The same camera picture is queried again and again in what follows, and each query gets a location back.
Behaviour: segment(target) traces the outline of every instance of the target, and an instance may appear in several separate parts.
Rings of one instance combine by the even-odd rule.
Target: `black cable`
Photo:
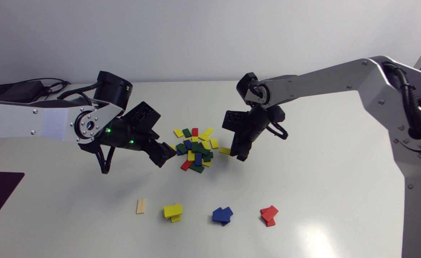
[[[421,139],[421,112],[414,93],[415,87],[410,85],[410,82],[406,78],[406,72],[400,67],[391,63],[384,63],[383,67],[392,72],[400,81],[403,109],[408,125],[410,126],[410,136],[415,139]]]

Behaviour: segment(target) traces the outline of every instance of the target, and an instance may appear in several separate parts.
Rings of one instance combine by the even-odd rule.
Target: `red block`
[[[186,171],[190,167],[191,163],[193,163],[193,161],[185,160],[185,162],[181,165],[180,168]]]
[[[263,214],[261,214],[261,217],[269,222],[278,212],[279,211],[271,205]]]

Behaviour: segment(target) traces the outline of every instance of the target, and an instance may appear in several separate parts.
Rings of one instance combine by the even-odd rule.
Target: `white wall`
[[[266,78],[378,54],[415,64],[421,0],[0,0],[0,83]]]

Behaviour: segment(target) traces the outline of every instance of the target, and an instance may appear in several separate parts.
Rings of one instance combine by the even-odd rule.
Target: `pile of colored blocks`
[[[164,217],[166,219],[171,218],[171,222],[180,221],[180,215],[183,214],[182,206],[180,204],[174,204],[163,207]]]
[[[208,128],[204,133],[199,134],[198,128],[193,128],[191,132],[188,128],[174,130],[174,134],[178,138],[185,137],[183,143],[171,146],[177,151],[177,155],[187,154],[187,160],[182,164],[181,169],[188,170],[191,168],[202,173],[204,166],[211,166],[211,159],[214,157],[214,153],[211,150],[219,148],[217,139],[210,138],[213,131],[214,129]]]
[[[230,222],[230,217],[233,215],[232,210],[229,207],[222,209],[222,207],[212,212],[212,221],[220,222],[222,226]]]

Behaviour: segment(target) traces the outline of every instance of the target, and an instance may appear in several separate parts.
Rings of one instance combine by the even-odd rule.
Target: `blue block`
[[[194,154],[194,165],[195,166],[202,166],[203,165],[203,154],[196,152]]]
[[[187,149],[191,150],[191,141],[189,139],[184,140],[183,144],[185,144]]]
[[[230,215],[227,212],[223,212],[222,208],[216,209],[212,213],[212,221],[217,222],[230,222]]]

